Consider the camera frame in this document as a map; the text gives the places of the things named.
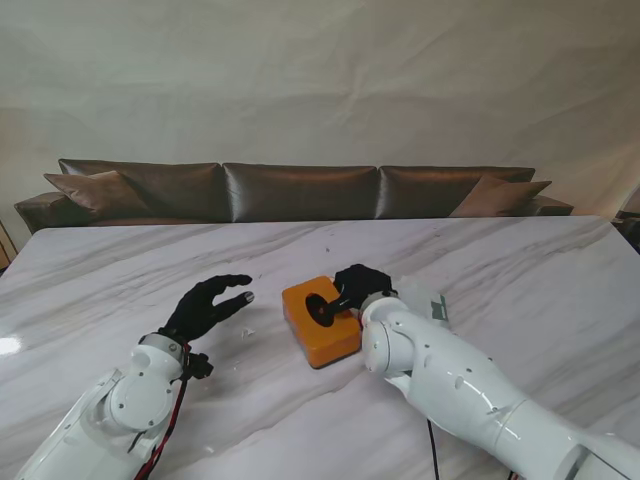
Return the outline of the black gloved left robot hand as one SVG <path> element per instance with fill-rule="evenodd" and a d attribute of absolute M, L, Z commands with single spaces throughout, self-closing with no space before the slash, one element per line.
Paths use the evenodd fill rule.
<path fill-rule="evenodd" d="M 248 306 L 254 294 L 246 291 L 219 304 L 215 304 L 214 299 L 229 288 L 248 286 L 251 282 L 252 277 L 244 274 L 217 275 L 198 282 L 181 298 L 158 333 L 181 345 L 201 338 L 217 324 Z"/>

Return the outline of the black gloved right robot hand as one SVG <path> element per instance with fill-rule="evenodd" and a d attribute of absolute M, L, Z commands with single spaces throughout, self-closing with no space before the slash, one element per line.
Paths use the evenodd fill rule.
<path fill-rule="evenodd" d="M 333 285 L 338 298 L 319 308 L 322 321 L 332 320 L 336 315 L 351 309 L 360 309 L 371 295 L 382 293 L 384 296 L 396 295 L 392 279 L 386 273 L 369 268 L 363 264 L 354 264 L 337 272 Z"/>

